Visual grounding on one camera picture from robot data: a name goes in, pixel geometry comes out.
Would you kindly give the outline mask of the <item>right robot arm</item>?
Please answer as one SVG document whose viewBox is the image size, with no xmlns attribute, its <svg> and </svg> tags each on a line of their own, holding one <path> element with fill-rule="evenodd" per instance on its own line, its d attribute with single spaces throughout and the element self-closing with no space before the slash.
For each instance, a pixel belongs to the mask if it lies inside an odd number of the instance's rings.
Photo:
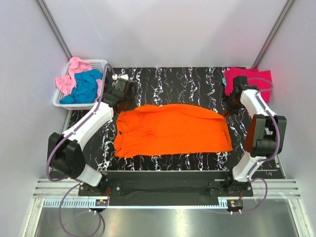
<svg viewBox="0 0 316 237">
<path fill-rule="evenodd" d="M 264 101 L 260 90 L 248 83 L 246 76 L 233 79 L 233 91 L 224 104 L 223 116 L 237 115 L 244 106 L 251 117 L 245 139 L 245 153 L 239 163 L 229 172 L 222 184 L 223 190 L 230 196 L 250 189 L 251 177 L 265 162 L 271 161 L 281 151 L 284 143 L 287 119 L 273 112 Z"/>
</svg>

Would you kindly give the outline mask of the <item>orange t shirt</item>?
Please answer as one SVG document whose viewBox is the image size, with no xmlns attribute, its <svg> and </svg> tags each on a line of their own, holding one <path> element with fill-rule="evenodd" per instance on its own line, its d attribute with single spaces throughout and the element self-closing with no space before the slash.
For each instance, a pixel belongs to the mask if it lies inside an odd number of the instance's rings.
<svg viewBox="0 0 316 237">
<path fill-rule="evenodd" d="M 232 151 L 226 119 L 188 104 L 144 105 L 117 118 L 118 158 Z"/>
</svg>

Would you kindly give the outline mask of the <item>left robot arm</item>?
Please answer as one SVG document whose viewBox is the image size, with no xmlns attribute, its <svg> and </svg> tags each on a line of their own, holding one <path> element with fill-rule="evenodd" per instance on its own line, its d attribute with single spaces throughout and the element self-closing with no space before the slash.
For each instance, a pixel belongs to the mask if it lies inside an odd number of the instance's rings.
<svg viewBox="0 0 316 237">
<path fill-rule="evenodd" d="M 106 175 L 95 170 L 85 161 L 83 150 L 90 138 L 116 115 L 130 108 L 137 91 L 136 82 L 128 75 L 117 77 L 115 87 L 102 96 L 101 102 L 95 103 L 90 111 L 74 126 L 62 134 L 52 133 L 48 140 L 46 175 L 49 169 L 61 172 L 65 178 L 74 179 L 89 186 L 97 196 L 106 192 Z"/>
</svg>

